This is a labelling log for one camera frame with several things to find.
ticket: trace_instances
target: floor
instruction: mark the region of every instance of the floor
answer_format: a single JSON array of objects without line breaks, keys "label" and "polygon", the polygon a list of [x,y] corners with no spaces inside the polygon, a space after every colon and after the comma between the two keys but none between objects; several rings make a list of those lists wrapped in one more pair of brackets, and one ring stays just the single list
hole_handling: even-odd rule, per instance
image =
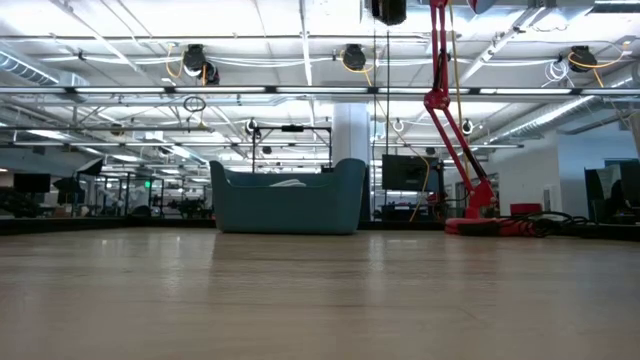
[{"label": "floor", "polygon": [[640,243],[120,229],[0,238],[0,358],[638,359]]}]

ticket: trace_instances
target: ceiling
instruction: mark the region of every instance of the ceiling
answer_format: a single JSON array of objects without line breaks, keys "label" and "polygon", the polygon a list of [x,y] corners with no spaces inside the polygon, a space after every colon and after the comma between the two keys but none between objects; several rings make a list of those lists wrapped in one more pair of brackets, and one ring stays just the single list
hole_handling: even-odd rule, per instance
[{"label": "ceiling", "polygon": [[[64,5],[57,6],[54,2],[2,0],[0,46],[27,55],[35,63],[47,68],[75,73],[92,86],[170,86],[171,82],[178,86],[198,85],[198,81],[185,72],[180,77],[172,78],[166,69],[169,59],[172,60],[168,64],[172,71],[178,72],[180,52],[192,43],[204,44],[206,54],[210,59],[215,59],[211,61],[219,71],[221,86],[366,86],[364,74],[346,71],[339,59],[347,43],[361,44],[370,66],[374,65],[374,54],[382,59],[375,70],[369,73],[377,86],[428,87],[432,81],[430,12],[418,1],[408,1],[407,20],[389,28],[381,23],[374,24],[366,12],[361,16],[359,0],[303,0],[303,17],[299,0],[75,0],[69,1],[74,15],[60,8]],[[498,6],[490,12],[474,16],[466,2],[454,2],[453,29],[458,34],[459,73],[468,75],[461,86],[569,86],[566,78],[550,81],[548,72],[552,62],[559,55],[566,56],[573,45],[588,45],[601,63],[620,58],[624,47],[627,53],[617,63],[603,68],[603,76],[634,61],[640,51],[640,41],[635,36],[640,33],[640,14],[590,13],[590,5],[573,6],[580,2],[558,1],[558,8],[536,13],[539,19],[535,24],[523,27],[520,33],[510,37],[503,47],[501,45],[495,54],[489,56],[482,66],[471,72],[474,59],[492,44],[499,43],[502,35],[508,33],[514,22],[525,13],[524,6],[511,3],[514,2],[499,1]],[[450,22],[446,27],[451,29]],[[306,29],[308,42],[301,36],[303,28]],[[96,34],[106,38],[108,45],[96,39]],[[623,45],[621,39],[628,39],[629,43]],[[449,41],[448,48],[451,49],[452,45]],[[308,46],[307,61],[305,46]],[[337,55],[337,61],[333,60],[334,55]],[[454,83],[453,73],[451,62],[451,84]],[[576,87],[597,86],[590,72],[570,72],[568,78]],[[0,83],[3,86],[33,86],[33,83],[7,72],[0,72]],[[54,96],[12,96],[12,99],[51,115],[49,119],[53,118],[54,122],[69,123],[73,119],[73,107],[69,103],[56,103],[59,99]],[[211,129],[200,132],[164,131],[163,141],[170,142],[246,141],[246,138],[243,139],[246,136],[243,129],[246,121],[252,118],[261,125],[311,125],[313,122],[316,126],[330,126],[336,101],[331,97],[317,97],[311,103],[309,98],[248,95],[243,97],[247,103],[237,106],[236,96],[210,96],[209,99],[218,105],[209,106],[202,114],[189,119],[187,124],[190,114],[182,108],[181,101],[175,99],[168,100],[171,103],[167,104],[166,98],[158,99],[157,96],[126,96],[121,99],[123,106],[99,108],[92,104],[114,98],[93,96],[90,99],[84,104],[76,104],[79,114],[76,120],[82,119],[82,126],[110,126],[117,122],[139,127],[194,127],[203,123]],[[384,97],[380,100],[381,108],[386,111]],[[124,106],[144,101],[155,101],[164,106]],[[374,113],[371,99],[360,101],[367,101],[370,112]],[[310,117],[311,104],[315,115],[313,119]],[[479,138],[478,134],[498,131],[545,104],[546,100],[535,102],[525,98],[498,102],[493,99],[465,100],[461,110],[464,118],[482,125],[474,130]],[[457,119],[457,103],[453,102],[450,109]],[[389,110],[389,117],[393,121],[404,123],[401,133],[405,140],[440,141],[419,99],[393,100],[389,103]],[[376,121],[384,123],[385,116],[380,107],[375,112]],[[115,137],[108,132],[82,132],[75,135],[91,137],[96,141],[123,141],[123,137]],[[140,134],[127,133],[124,139],[134,141],[140,139]],[[389,140],[399,141],[395,134],[389,134]],[[313,133],[275,132],[269,141],[316,141],[318,147],[274,149],[271,155],[262,156],[328,157],[326,148]],[[229,166],[247,165],[242,158],[244,155],[237,150],[213,147],[190,150],[201,159],[221,159]],[[147,160],[157,163],[169,161],[166,157],[158,157],[152,147],[136,151]],[[185,163],[190,164],[192,160],[188,159]]]}]

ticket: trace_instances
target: teal container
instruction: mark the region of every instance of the teal container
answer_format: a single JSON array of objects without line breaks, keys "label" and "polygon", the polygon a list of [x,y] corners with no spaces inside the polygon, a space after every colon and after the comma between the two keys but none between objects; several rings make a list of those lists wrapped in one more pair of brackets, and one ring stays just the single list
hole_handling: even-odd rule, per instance
[{"label": "teal container", "polygon": [[[341,160],[332,173],[251,174],[212,161],[216,226],[222,232],[352,234],[358,227],[365,163]],[[271,187],[297,179],[305,187]]]}]

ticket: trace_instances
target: blue bin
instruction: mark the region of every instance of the blue bin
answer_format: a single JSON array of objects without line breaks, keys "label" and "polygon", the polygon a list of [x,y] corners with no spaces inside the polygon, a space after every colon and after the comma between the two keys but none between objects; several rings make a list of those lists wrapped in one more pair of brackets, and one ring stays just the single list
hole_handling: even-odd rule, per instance
[{"label": "blue bin", "polygon": [[[365,163],[341,160],[333,173],[252,174],[212,161],[216,225],[223,232],[352,234],[358,227]],[[306,187],[271,187],[298,179]]]}]

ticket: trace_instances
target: white ceiling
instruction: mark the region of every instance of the white ceiling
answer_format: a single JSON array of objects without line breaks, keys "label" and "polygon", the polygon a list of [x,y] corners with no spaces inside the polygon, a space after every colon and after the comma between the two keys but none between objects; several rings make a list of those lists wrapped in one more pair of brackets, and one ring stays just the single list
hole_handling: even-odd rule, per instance
[{"label": "white ceiling", "polygon": [[[373,35],[374,24],[370,17],[360,19],[359,0],[306,0],[305,25],[309,41],[309,55],[313,61],[311,73],[313,85],[366,85],[363,74],[345,71],[340,61],[331,61],[334,51],[338,54],[347,42],[356,40],[322,38],[328,35],[360,36]],[[75,72],[87,79],[91,85],[151,85],[152,81],[162,82],[168,78],[164,64],[142,65],[147,74],[136,73],[126,64],[111,64],[88,60],[51,61],[74,56],[82,50],[85,56],[98,56],[107,60],[116,60],[104,44],[92,38],[92,33],[84,25],[72,19],[49,0],[0,1],[0,38],[4,39],[4,46],[10,46],[16,51],[28,54],[32,58],[42,61],[51,68]],[[254,36],[253,39],[200,39],[196,43],[206,45],[207,55],[236,59],[303,59],[303,42],[299,38],[302,24],[298,0],[73,0],[70,5],[74,13],[95,31],[105,37],[123,37],[113,41],[112,45],[129,59],[136,61],[153,58],[163,60],[167,56],[169,42],[164,40],[150,40],[167,37],[220,37],[220,36]],[[469,62],[476,58],[488,45],[494,41],[496,34],[507,31],[513,21],[522,13],[515,8],[500,8],[498,15],[473,17],[466,6],[455,7],[456,20],[454,29],[461,35],[457,40],[458,56],[466,63],[459,64],[460,73],[464,73]],[[535,28],[526,29],[506,47],[501,49],[491,60],[496,62],[549,60],[556,58],[559,53],[567,54],[572,45],[589,45],[594,54],[601,60],[614,60],[619,55],[618,45],[615,44],[626,35],[640,33],[639,14],[580,14],[573,19],[563,19],[558,14],[575,11],[557,11],[547,16]],[[389,46],[385,36],[390,31],[394,39]],[[424,62],[431,57],[431,47],[428,32],[431,31],[431,21],[428,8],[413,6],[408,19],[402,25],[388,28],[382,24],[375,25],[377,36],[373,40],[357,40],[364,47],[367,56],[373,58],[375,47],[378,56],[386,59],[390,55],[395,62],[390,70],[386,66],[377,68],[376,84],[387,85],[386,79],[390,75],[392,86],[429,86],[432,77],[431,64],[415,64]],[[15,37],[41,36],[48,37],[41,41]],[[129,37],[135,36],[140,44]],[[286,39],[260,39],[261,36],[289,36]],[[64,37],[81,37],[83,39],[64,39]],[[174,55],[190,43],[180,41]],[[616,71],[624,66],[640,51],[640,42],[634,41],[629,49],[631,54],[614,66],[602,69],[602,74]],[[399,62],[413,62],[413,65],[398,66]],[[453,79],[453,66],[450,63],[450,75]],[[178,64],[170,65],[177,71]],[[221,76],[221,85],[306,85],[304,65],[278,68],[244,67],[217,63]],[[547,83],[545,67],[547,64],[529,66],[483,66],[467,80],[464,86],[477,87],[540,87]],[[571,74],[576,86],[595,86],[590,73]],[[178,85],[192,85],[195,80],[182,76],[174,80]],[[0,73],[0,82],[4,85],[25,85],[21,79],[6,73]],[[495,102],[463,102],[462,113],[475,123],[483,124],[482,131],[495,131],[499,127],[514,120],[518,116],[531,111],[543,104],[495,103]],[[373,103],[369,102],[373,113]],[[315,102],[315,121],[317,125],[327,125],[333,112],[332,101],[317,100]],[[457,117],[457,105],[450,106]],[[46,107],[44,110],[69,117],[70,109]],[[243,120],[255,118],[269,124],[276,123],[308,123],[309,103],[307,101],[288,101],[278,106],[220,106],[220,110],[234,122],[240,130]],[[424,125],[407,126],[404,136],[407,140],[438,140],[430,119],[424,117],[423,105],[419,101],[392,101],[390,117],[400,118],[409,122],[422,122]],[[378,112],[378,121],[384,121]],[[176,125],[175,116],[167,107],[154,109],[149,107],[110,107],[101,112],[100,117],[91,117],[86,125],[105,122],[105,116],[111,119],[129,120],[136,114],[134,124],[137,125]],[[188,114],[180,111],[184,120]],[[222,119],[213,111],[204,113],[203,121],[210,123],[217,132],[233,139],[234,134],[228,126],[219,125]],[[175,141],[205,141],[214,137],[209,133],[165,133],[165,139]],[[274,135],[274,139],[291,138],[291,135]],[[296,135],[298,139],[311,141],[312,135]],[[230,150],[218,151],[214,149],[198,148],[203,156],[206,154],[235,154]],[[291,152],[278,150],[274,154],[290,157]]]}]

